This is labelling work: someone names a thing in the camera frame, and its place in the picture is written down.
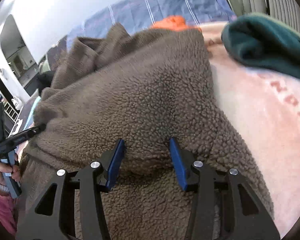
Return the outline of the left hand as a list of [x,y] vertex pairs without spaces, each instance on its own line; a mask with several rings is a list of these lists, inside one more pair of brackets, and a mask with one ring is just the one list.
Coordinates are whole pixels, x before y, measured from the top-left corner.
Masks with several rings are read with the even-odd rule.
[[5,180],[3,178],[3,173],[10,173],[11,178],[17,182],[19,182],[21,179],[20,168],[18,165],[10,166],[8,164],[0,162],[0,184],[6,185]]

